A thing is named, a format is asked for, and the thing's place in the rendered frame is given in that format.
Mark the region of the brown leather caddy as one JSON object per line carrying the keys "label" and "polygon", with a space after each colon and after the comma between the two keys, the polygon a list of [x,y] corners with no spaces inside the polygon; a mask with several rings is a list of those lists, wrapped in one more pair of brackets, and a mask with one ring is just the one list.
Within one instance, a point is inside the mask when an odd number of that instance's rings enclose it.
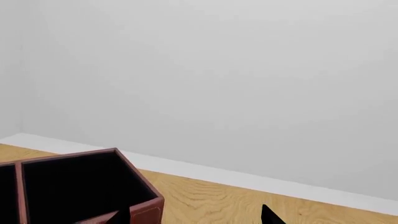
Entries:
{"label": "brown leather caddy", "polygon": [[161,224],[164,202],[118,149],[0,164],[0,224]]}

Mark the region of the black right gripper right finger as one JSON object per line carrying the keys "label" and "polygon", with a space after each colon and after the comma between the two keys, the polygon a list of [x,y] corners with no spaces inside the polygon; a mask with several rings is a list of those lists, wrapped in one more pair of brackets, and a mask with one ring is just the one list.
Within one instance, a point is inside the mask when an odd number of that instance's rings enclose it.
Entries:
{"label": "black right gripper right finger", "polygon": [[261,221],[262,224],[286,224],[267,205],[262,205]]}

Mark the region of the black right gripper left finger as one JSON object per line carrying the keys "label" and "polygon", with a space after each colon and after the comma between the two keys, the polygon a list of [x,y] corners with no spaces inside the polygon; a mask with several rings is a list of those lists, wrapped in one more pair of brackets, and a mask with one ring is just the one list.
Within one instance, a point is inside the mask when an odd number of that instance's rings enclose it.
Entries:
{"label": "black right gripper left finger", "polygon": [[125,207],[120,209],[106,224],[130,224],[130,209]]}

